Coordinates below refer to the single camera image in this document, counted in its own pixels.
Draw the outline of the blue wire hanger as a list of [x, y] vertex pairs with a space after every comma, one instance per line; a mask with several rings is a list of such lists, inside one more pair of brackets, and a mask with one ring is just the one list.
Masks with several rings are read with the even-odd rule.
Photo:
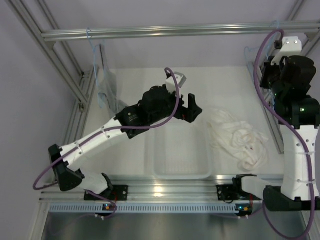
[[[271, 27], [276, 27], [276, 29], [279, 29], [280, 28], [280, 22], [278, 20], [275, 20], [272, 22], [272, 24], [270, 25]], [[264, 56], [264, 60], [263, 61], [267, 61], [269, 59], [269, 57], [272, 56], [272, 53], [274, 51], [274, 42], [275, 40], [277, 40], [277, 36], [279, 34], [278, 33], [275, 33], [267, 42], [267, 44], [264, 46], [263, 48], [263, 51], [262, 53], [265, 55]], [[253, 63], [251, 63], [251, 61], [249, 60], [248, 56], [250, 55], [250, 53], [253, 53], [255, 51], [258, 51], [260, 49], [260, 47], [254, 47], [254, 48], [250, 48], [248, 46], [246, 46], [244, 48], [244, 51], [243, 51], [243, 55], [244, 55], [244, 59], [246, 61], [246, 66], [247, 66], [247, 69], [249, 71], [249, 74], [253, 79], [253, 67], [254, 67], [254, 62], [255, 60], [253, 60]], [[263, 90], [262, 91], [263, 95], [264, 95], [264, 100], [266, 102], [268, 102], [270, 104], [271, 107], [274, 107], [274, 103], [275, 103], [275, 96], [274, 94], [272, 93], [271, 90]]]

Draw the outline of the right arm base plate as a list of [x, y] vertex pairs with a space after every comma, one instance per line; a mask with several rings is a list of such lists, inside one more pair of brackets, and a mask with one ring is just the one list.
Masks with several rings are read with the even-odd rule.
[[227, 204], [234, 201], [244, 200], [246, 197], [241, 195], [232, 185], [217, 185], [217, 198]]

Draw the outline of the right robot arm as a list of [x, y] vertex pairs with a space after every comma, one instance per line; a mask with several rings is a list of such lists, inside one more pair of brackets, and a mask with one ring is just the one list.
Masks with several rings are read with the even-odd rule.
[[281, 186], [254, 174], [233, 178], [233, 194], [249, 194], [263, 200], [271, 212], [318, 211], [320, 194], [315, 179], [315, 145], [320, 127], [320, 104], [308, 95], [316, 74], [314, 62], [305, 56], [272, 56], [264, 63], [260, 87], [271, 90], [284, 145]]

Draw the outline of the white tank top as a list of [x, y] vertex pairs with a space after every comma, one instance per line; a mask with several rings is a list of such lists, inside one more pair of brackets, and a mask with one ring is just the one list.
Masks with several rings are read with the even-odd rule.
[[237, 167], [251, 172], [269, 160], [268, 137], [246, 121], [239, 120], [221, 108], [210, 108], [205, 124], [210, 145], [222, 149], [237, 160]]

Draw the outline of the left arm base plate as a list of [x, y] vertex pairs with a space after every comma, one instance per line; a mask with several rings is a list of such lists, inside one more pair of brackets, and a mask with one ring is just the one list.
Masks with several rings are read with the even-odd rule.
[[87, 191], [84, 193], [85, 201], [101, 201], [101, 197], [108, 199], [110, 201], [127, 201], [128, 200], [128, 185], [114, 185], [113, 189], [107, 189], [100, 193], [97, 197], [97, 194], [90, 194]]

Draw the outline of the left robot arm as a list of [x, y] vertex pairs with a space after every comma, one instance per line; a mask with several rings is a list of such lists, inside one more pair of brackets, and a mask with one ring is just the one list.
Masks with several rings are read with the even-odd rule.
[[145, 92], [135, 105], [124, 108], [107, 124], [82, 139], [65, 146], [52, 145], [48, 151], [59, 189], [67, 192], [75, 188], [95, 193], [102, 200], [113, 194], [113, 185], [105, 173], [89, 173], [81, 166], [98, 153], [131, 140], [147, 132], [163, 119], [176, 118], [192, 123], [203, 112], [196, 104], [195, 95], [188, 94], [187, 106], [176, 92], [166, 86], [154, 86]]

